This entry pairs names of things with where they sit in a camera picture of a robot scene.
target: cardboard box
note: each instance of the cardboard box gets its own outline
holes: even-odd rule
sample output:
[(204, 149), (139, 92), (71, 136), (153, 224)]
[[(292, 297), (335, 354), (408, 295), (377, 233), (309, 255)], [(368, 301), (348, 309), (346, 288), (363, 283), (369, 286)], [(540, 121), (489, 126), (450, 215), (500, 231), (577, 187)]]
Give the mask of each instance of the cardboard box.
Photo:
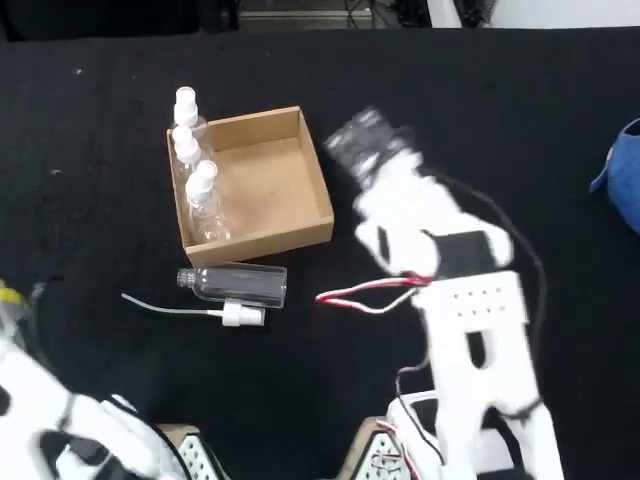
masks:
[(218, 183), (231, 239), (197, 245), (176, 187), (167, 145), (182, 245), (194, 267), (247, 260), (331, 240), (333, 209), (309, 129), (299, 107), (210, 122)]

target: black tablecloth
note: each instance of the black tablecloth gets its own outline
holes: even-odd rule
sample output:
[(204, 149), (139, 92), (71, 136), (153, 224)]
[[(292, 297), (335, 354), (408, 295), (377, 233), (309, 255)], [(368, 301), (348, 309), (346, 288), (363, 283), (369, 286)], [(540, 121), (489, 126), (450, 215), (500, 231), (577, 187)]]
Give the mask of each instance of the black tablecloth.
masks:
[[(423, 340), (409, 306), (383, 317), (314, 306), (317, 292), (382, 275), (352, 236), (354, 186), (324, 153), (335, 238), (263, 260), (289, 268), (269, 328), (157, 317), (119, 293), (198, 305), (174, 286), (186, 264), (164, 141), (176, 87), (194, 86), (211, 118), (300, 105), (318, 145), (375, 104), (414, 127), (429, 162), (503, 205), (543, 258), (538, 375), (567, 478), (637, 476), (640, 239), (587, 189), (640, 115), (639, 48), (637, 29), (2, 45), (0, 276), (24, 290), (64, 276), (41, 333), (69, 387), (118, 390), (150, 402), (153, 420), (198, 425), (236, 480), (334, 475)], [(533, 309), (535, 270), (522, 252), (514, 268)]]

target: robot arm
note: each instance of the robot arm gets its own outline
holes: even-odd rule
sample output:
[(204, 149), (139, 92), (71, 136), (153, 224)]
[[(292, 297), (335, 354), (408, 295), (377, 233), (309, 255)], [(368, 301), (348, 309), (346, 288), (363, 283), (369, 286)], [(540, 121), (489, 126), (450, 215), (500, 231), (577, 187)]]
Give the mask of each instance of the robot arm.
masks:
[[(327, 148), (360, 184), (354, 208), (363, 220), (355, 233), (378, 265), (393, 276), (434, 279), (412, 303), (429, 337), (438, 405), (433, 443), (441, 457), (424, 432), (413, 431), (418, 422), (395, 422), (420, 477), (475, 480), (483, 416), (496, 408), (520, 443), (526, 472), (535, 480), (562, 479), (518, 276), (502, 270), (513, 257), (507, 232), (463, 212), (436, 178), (420, 175), (422, 156), (376, 110), (356, 115)], [(472, 333), (481, 334), (486, 351), (479, 367), (470, 356)]]
[(58, 431), (99, 442), (128, 471), (147, 479), (177, 480), (161, 462), (95, 399), (69, 392), (51, 373), (18, 347), (14, 311), (24, 300), (0, 285), (0, 478), (51, 479), (40, 438)]

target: clear plastic bottle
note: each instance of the clear plastic bottle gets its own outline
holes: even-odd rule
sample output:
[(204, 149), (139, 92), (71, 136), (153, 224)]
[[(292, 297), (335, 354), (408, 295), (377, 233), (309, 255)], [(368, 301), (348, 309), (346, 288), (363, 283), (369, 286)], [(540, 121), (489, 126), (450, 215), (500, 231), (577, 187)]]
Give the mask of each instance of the clear plastic bottle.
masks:
[(217, 176), (218, 167), (215, 163), (201, 161), (185, 186), (189, 228), (193, 240), (198, 244), (228, 240), (231, 237), (216, 188)]
[(287, 269), (246, 263), (181, 268), (177, 282), (179, 287), (193, 289), (203, 300), (233, 299), (243, 305), (282, 308), (287, 292)]
[(176, 127), (171, 132), (171, 136), (176, 152), (173, 166), (176, 183), (184, 185), (189, 176), (195, 172), (198, 163), (209, 160), (209, 156), (202, 150), (189, 127)]
[(189, 127), (199, 142), (202, 142), (207, 121), (198, 113), (196, 92), (191, 87), (176, 90), (176, 104), (173, 106), (173, 126)]

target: blue object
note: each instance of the blue object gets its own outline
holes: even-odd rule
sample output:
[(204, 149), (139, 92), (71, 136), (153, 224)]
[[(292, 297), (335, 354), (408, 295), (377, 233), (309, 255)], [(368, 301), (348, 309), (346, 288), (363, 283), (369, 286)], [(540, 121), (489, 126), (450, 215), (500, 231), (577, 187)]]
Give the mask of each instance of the blue object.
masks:
[(640, 234), (640, 118), (622, 129), (590, 191), (596, 191), (605, 180), (611, 203)]

